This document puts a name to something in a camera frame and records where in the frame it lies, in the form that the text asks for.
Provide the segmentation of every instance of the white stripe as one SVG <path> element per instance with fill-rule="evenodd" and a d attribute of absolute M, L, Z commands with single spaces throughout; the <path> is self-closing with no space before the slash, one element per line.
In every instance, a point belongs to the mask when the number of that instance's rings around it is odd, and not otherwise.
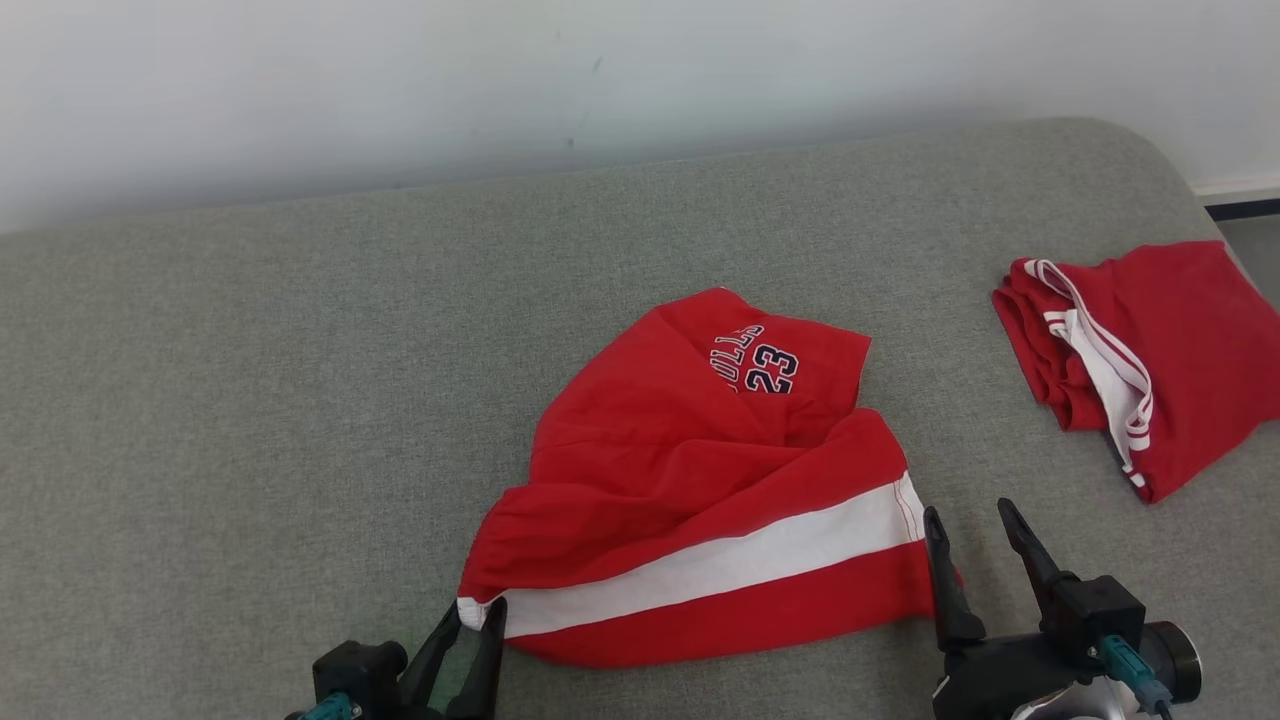
<path fill-rule="evenodd" d="M 1078 323 L 1070 334 L 1079 337 L 1082 343 L 1087 343 L 1093 350 L 1094 359 L 1105 363 L 1108 369 L 1101 370 L 1100 377 L 1094 377 L 1094 370 L 1089 369 L 1088 363 L 1085 363 L 1085 369 L 1089 370 L 1089 379 L 1093 380 L 1094 386 L 1110 384 L 1107 375 L 1119 377 L 1119 379 L 1134 389 L 1138 391 L 1139 397 L 1137 405 L 1129 407 L 1128 400 L 1120 401 L 1119 395 L 1114 397 L 1114 405 L 1119 407 L 1124 405 L 1126 407 L 1125 414 L 1120 418 L 1119 432 L 1116 429 L 1116 420 L 1112 415 L 1112 407 L 1107 407 L 1106 401 L 1103 406 L 1107 409 L 1107 419 L 1111 425 L 1111 437 L 1115 442 L 1116 451 L 1124 457 L 1124 470 L 1128 473 L 1133 470 L 1133 462 L 1130 460 L 1130 451 L 1147 450 L 1151 446 L 1151 436 L 1148 433 L 1151 428 L 1151 416 L 1156 410 L 1155 402 L 1155 387 L 1151 380 L 1151 373 L 1147 372 L 1147 366 L 1143 365 L 1142 360 L 1134 354 L 1129 347 L 1120 341 L 1120 338 L 1111 334 L 1105 327 L 1102 327 L 1093 315 L 1089 314 L 1089 309 L 1084 305 L 1084 297 L 1080 291 L 1075 287 L 1070 278 L 1066 277 L 1062 270 L 1057 268 L 1053 263 L 1048 260 L 1028 260 L 1023 269 L 1027 274 L 1043 282 L 1050 290 L 1057 292 L 1059 295 L 1068 297 L 1075 305 L 1074 311 L 1078 314 Z M 1046 278 L 1046 274 L 1053 275 L 1053 279 L 1060 282 L 1066 290 L 1057 287 Z M 1044 320 L 1047 323 L 1055 323 L 1060 320 L 1062 313 L 1044 313 Z M 1064 337 L 1066 340 L 1065 328 L 1056 324 L 1050 324 L 1050 332 Z M 1084 352 L 1080 350 L 1075 342 L 1071 342 L 1071 347 L 1080 352 L 1080 357 L 1084 359 Z M 1098 387 L 1098 393 L 1103 392 L 1102 387 Z M 1140 434 L 1144 437 L 1132 437 L 1130 432 L 1134 434 Z M 1135 480 L 1139 487 L 1144 484 L 1140 480 Z"/>
<path fill-rule="evenodd" d="M 509 589 L 502 593 L 506 637 L 553 633 L 820 570 L 920 539 L 923 528 L 924 509 L 904 473 L 897 482 L 840 505 L 783 518 L 742 537 L 686 547 L 616 578 L 568 588 Z M 472 629 L 484 624 L 488 607 L 458 598 L 458 616 Z"/>
<path fill-rule="evenodd" d="M 1102 398 L 1102 409 L 1107 413 L 1111 442 L 1115 443 L 1116 451 L 1124 459 L 1121 469 L 1126 474 L 1130 473 L 1133 470 L 1133 457 L 1130 457 L 1129 450 L 1143 450 L 1146 445 L 1143 447 L 1134 446 L 1135 439 L 1129 437 L 1125 423 L 1138 411 L 1138 404 L 1142 402 L 1142 393 L 1126 383 L 1116 373 L 1115 368 L 1102 357 L 1097 347 L 1089 341 L 1087 333 L 1080 328 L 1080 316 L 1075 310 L 1066 311 L 1065 325 L 1053 325 L 1050 332 L 1065 340 L 1080 356 L 1080 360 L 1084 361 L 1084 369 L 1089 373 L 1089 379 L 1093 380 L 1093 389 L 1098 392 L 1098 397 Z M 1147 443 L 1148 437 L 1138 439 Z M 1138 487 L 1147 484 L 1140 473 L 1130 475 L 1129 479 Z"/>

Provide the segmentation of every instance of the clothing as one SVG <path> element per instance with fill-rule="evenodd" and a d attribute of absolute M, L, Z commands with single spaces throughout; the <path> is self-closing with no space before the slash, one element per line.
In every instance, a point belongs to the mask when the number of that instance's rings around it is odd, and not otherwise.
<path fill-rule="evenodd" d="M 485 518 L 468 626 L 626 666 L 751 652 L 932 612 L 923 507 L 881 416 L 870 340 L 716 288 L 605 347 L 538 425 L 529 484 Z"/>
<path fill-rule="evenodd" d="M 1020 259 L 993 302 L 1036 398 L 1064 430 L 1107 430 L 1147 502 L 1280 418 L 1280 315 L 1219 241 Z"/>

